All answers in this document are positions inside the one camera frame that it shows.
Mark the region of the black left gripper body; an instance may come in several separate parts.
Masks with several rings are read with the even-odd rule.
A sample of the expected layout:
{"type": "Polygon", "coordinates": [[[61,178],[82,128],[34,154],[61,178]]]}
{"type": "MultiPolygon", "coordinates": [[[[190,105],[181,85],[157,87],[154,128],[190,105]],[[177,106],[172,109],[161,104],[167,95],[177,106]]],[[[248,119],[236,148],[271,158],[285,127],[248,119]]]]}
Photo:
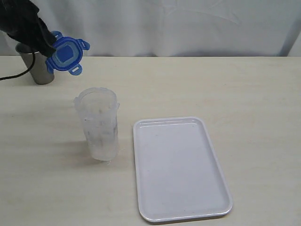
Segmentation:
{"type": "Polygon", "coordinates": [[[40,9],[30,0],[2,0],[0,2],[0,30],[22,44],[38,47],[39,11],[40,9]]]}

